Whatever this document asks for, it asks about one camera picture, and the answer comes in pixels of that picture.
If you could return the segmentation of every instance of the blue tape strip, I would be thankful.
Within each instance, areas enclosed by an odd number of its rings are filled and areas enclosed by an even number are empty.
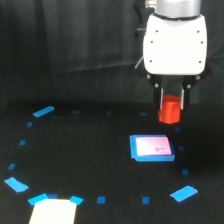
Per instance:
[[[106,198],[104,196],[99,196],[97,199],[97,204],[105,204]]]
[[[41,116],[43,116],[44,114],[47,114],[47,113],[49,113],[49,112],[51,112],[51,111],[53,111],[54,110],[54,107],[46,107],[46,108],[44,108],[43,110],[40,110],[40,111],[37,111],[37,112],[35,112],[35,113],[33,113],[33,115],[35,116],[35,117],[41,117]]]
[[[25,191],[27,188],[29,188],[27,185],[20,183],[18,180],[16,180],[14,177],[11,177],[4,181],[6,184],[8,184],[14,191],[17,193]]]
[[[181,202],[196,193],[198,193],[198,191],[196,189],[194,189],[193,187],[190,187],[190,186],[186,186],[186,187],[174,192],[170,196],[173,197],[176,201]]]
[[[38,196],[36,196],[34,198],[29,199],[28,202],[31,205],[35,205],[37,202],[43,201],[45,199],[48,199],[47,195],[46,194],[41,194],[41,195],[38,195]]]
[[[172,142],[170,142],[170,148],[171,148],[171,151],[172,151],[172,155],[138,156],[136,138],[139,138],[139,137],[166,137],[166,135],[132,135],[132,136],[130,136],[131,158],[134,158],[138,162],[153,162],[153,161],[170,162],[170,161],[174,161],[175,151],[174,151]]]
[[[27,127],[31,127],[32,125],[33,125],[32,122],[28,122],[28,123],[27,123]]]
[[[19,145],[25,145],[26,144],[26,140],[21,140],[20,142],[19,142]]]
[[[58,198],[58,195],[57,194],[49,194],[48,195],[48,198],[49,199],[57,199]]]
[[[140,113],[140,116],[147,116],[147,113]]]
[[[175,127],[175,131],[180,132],[180,128],[179,127]]]
[[[75,197],[75,196],[72,196],[70,198],[70,201],[77,204],[77,205],[80,205],[82,202],[83,202],[83,199],[82,198],[78,198],[78,197]]]
[[[180,151],[184,151],[184,147],[183,146],[179,146]]]
[[[182,169],[182,174],[183,174],[183,175],[188,175],[188,173],[189,173],[189,172],[188,172],[188,169]]]
[[[143,197],[142,204],[149,204],[149,197]]]
[[[10,164],[9,167],[8,167],[8,169],[9,169],[9,170],[14,169],[15,165],[16,165],[16,164],[14,164],[14,163]]]

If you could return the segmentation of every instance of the red cube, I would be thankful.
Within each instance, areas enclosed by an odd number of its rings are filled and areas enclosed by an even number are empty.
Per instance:
[[[162,109],[159,110],[159,121],[174,124],[180,121],[181,98],[167,95],[163,97]]]

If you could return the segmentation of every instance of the blue square pad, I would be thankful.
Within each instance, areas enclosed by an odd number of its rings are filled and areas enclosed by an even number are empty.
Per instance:
[[[97,204],[105,204],[106,198],[103,196],[99,196],[97,199]]]

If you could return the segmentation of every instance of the white robot housing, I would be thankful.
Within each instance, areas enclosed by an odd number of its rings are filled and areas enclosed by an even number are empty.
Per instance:
[[[207,56],[201,0],[156,0],[143,42],[145,68],[154,75],[199,75]]]

